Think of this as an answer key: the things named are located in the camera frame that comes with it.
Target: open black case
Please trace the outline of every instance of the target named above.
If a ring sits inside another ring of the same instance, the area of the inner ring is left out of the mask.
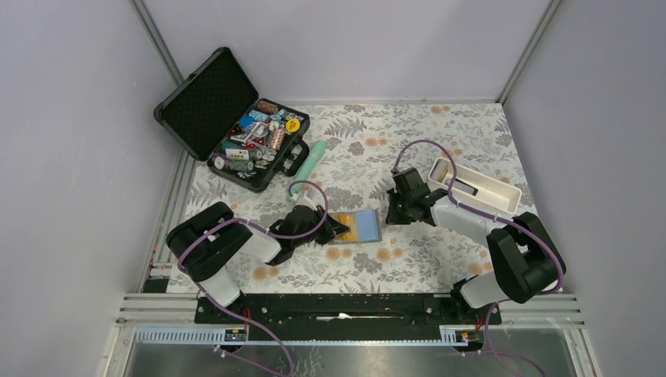
[[[230,133],[240,129],[239,120],[257,109],[259,103],[275,105],[302,119],[300,127],[285,134],[274,159],[264,163],[262,169],[254,169],[254,175],[239,174],[228,166],[216,167],[214,159],[222,154],[222,144],[230,142]],[[309,154],[308,145],[302,140],[309,128],[309,116],[276,102],[259,99],[258,91],[227,47],[216,49],[155,107],[153,115],[194,159],[207,161],[215,174],[253,192],[265,190],[278,171],[287,176],[295,175]]]

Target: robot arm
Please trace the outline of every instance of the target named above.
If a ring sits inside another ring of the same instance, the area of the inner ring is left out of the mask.
[[[471,309],[511,299],[525,303],[556,283],[558,271],[552,259],[538,244],[518,230],[456,206],[443,189],[430,191],[416,169],[393,172],[396,188],[388,191],[386,224],[422,221],[454,230],[490,251],[494,271],[455,284],[452,296],[461,298]],[[539,218],[525,212],[514,218],[516,224],[535,233],[566,267]],[[518,246],[527,246],[522,253]]]

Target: small item in case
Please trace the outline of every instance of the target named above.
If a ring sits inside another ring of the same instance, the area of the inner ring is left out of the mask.
[[[250,131],[250,135],[252,135],[253,139],[260,139],[262,137],[266,137],[269,134],[269,128],[266,126],[265,123],[254,123],[254,127],[252,127],[252,131]]]
[[[251,116],[255,122],[263,122],[267,119],[270,119],[268,114],[264,114],[263,112],[258,112],[256,110],[250,110],[250,112],[247,114]]]
[[[225,168],[226,162],[227,162],[227,160],[224,157],[220,156],[220,155],[217,155],[217,156],[213,157],[213,164],[219,170],[222,170],[222,169]]]
[[[301,128],[301,122],[296,118],[292,118],[287,121],[287,125],[285,127],[287,128],[287,132],[292,134]]]
[[[271,104],[271,103],[266,102],[266,101],[257,102],[257,105],[255,107],[260,112],[264,112],[266,114],[275,114],[275,113],[277,113],[277,105]]]
[[[382,240],[377,210],[359,210],[330,215],[334,220],[350,229],[348,233],[333,240],[333,243],[367,243]]]
[[[278,128],[280,128],[280,122],[274,122],[273,121],[269,124],[269,131],[271,131],[271,132],[277,130]]]
[[[240,128],[242,128],[243,130],[245,130],[245,129],[248,128],[249,126],[252,126],[252,123],[254,123],[254,118],[252,118],[252,117],[249,116],[249,115],[244,116],[243,118],[241,118],[241,119],[238,121],[238,125],[239,125]]]
[[[233,171],[252,171],[252,169],[254,169],[254,163],[252,161],[242,159],[233,159],[228,161],[226,165]]]
[[[250,159],[250,151],[246,149],[231,149],[228,148],[225,150],[225,154],[230,159]]]
[[[269,137],[269,148],[279,151],[280,146],[282,145],[282,140],[284,140],[284,130],[279,128],[271,133]]]

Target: green cylindrical object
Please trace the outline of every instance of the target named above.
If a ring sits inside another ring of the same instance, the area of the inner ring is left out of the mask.
[[[324,155],[324,152],[326,152],[326,141],[319,140],[318,142],[314,143],[312,148],[310,148],[310,154],[308,155],[308,158],[298,170],[295,180],[301,181],[303,179],[308,179],[317,162],[321,156]],[[302,187],[303,183],[294,185],[294,187],[291,188],[291,195],[297,195],[299,192],[301,192]],[[291,199],[291,195],[287,194],[287,199]]]

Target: table surface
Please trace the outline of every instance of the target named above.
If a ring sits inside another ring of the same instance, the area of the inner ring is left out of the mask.
[[[456,162],[522,190],[518,213],[536,213],[532,195],[499,104],[306,105],[310,115],[304,140],[326,141],[328,148],[310,179],[329,199],[331,212],[379,210],[386,217],[390,169],[409,141],[427,138],[449,148]],[[441,154],[419,144],[404,154],[401,167],[415,167],[425,177]],[[201,163],[190,188],[185,219],[219,200],[236,216],[263,226],[283,218],[293,178],[276,174],[259,194],[218,177]],[[227,264],[245,293],[448,292],[462,278],[492,270],[488,250],[447,229],[423,223],[382,224],[382,241],[352,245],[316,245],[296,249],[282,265],[271,267],[237,254]],[[175,267],[168,293],[198,289]]]

